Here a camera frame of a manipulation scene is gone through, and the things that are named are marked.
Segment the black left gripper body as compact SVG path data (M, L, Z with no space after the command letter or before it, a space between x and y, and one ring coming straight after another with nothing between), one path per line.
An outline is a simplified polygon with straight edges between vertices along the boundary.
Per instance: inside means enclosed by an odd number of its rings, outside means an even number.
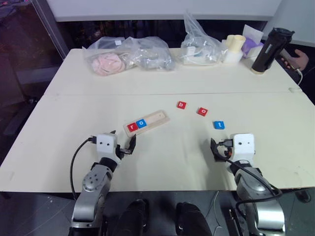
M131 155L131 151L129 149L121 148L120 145L117 145L115 153L118 158L124 158L125 155Z

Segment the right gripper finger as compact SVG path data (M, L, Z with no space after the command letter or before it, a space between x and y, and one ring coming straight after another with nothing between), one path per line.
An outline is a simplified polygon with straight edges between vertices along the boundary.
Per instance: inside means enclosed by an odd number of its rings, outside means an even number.
M210 142L210 148L211 148L211 152L214 156L215 160L218 160L218 148L217 148L217 143L216 141L211 138L211 142Z

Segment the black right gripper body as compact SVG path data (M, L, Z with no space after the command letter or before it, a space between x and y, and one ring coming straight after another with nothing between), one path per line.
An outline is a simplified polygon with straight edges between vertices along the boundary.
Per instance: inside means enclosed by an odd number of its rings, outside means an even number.
M221 157L230 159L232 157L232 148L231 147L225 147L225 146L218 146L215 161L216 162L224 162L224 160Z

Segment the bystander bare hand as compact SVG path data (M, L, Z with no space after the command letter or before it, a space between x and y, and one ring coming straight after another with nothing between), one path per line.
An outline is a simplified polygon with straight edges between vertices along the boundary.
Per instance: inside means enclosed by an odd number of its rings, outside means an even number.
M308 62L309 62L309 58L308 56L302 52L301 50L295 49L294 50L295 54L297 55L296 57L292 57L290 59L290 62L287 62L283 59L284 64L286 65L287 68L290 68L290 66L292 65L292 63L294 62L298 67L300 71L303 71Z

